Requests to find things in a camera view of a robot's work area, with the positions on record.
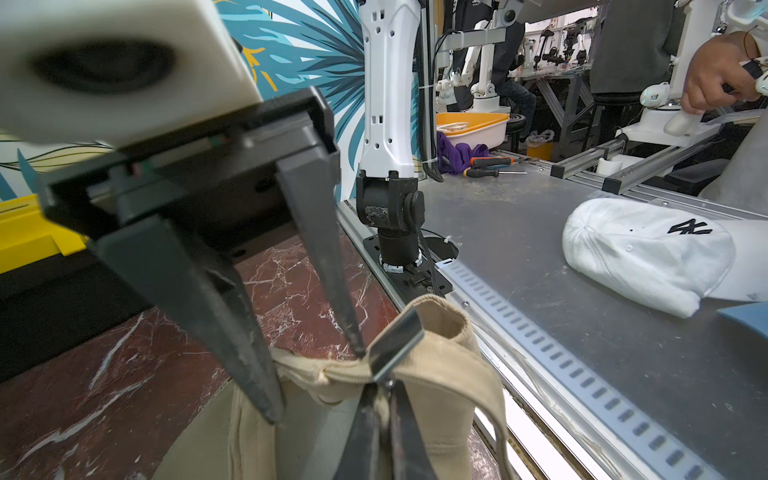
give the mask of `gray shirt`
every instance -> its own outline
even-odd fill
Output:
[[[669,80],[667,37],[672,29],[674,3],[611,1],[592,63],[592,93],[641,92]]]
[[[768,215],[768,114],[757,121],[723,174],[699,196]]]

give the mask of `black cylinder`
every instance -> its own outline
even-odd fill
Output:
[[[406,266],[419,259],[419,238],[415,233],[379,228],[379,246],[382,262],[392,266]]]
[[[55,50],[33,62],[44,80],[88,94],[127,94],[148,88],[172,71],[166,45],[134,39],[102,39]]]

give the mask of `purple cloth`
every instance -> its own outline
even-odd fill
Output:
[[[441,131],[437,132],[437,158],[438,169],[441,174],[459,175],[472,166],[474,157],[490,157],[488,147],[480,144],[475,148],[469,148],[468,144],[458,144],[455,147]]]

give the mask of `human hand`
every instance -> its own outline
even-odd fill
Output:
[[[742,31],[715,37],[702,45],[690,61],[681,102],[683,110],[701,115],[737,101],[757,100],[760,94],[755,90],[755,79],[740,62],[758,56],[754,39]],[[724,84],[735,90],[725,93]]]

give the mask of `wall mural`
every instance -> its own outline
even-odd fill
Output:
[[[365,72],[356,0],[213,0],[265,99],[314,85],[334,112],[341,150],[337,200],[355,196],[362,153]],[[414,79],[412,132],[418,88]],[[412,146],[418,155],[415,135]],[[0,200],[35,191],[35,175],[109,151],[98,142],[24,144],[0,132]]]

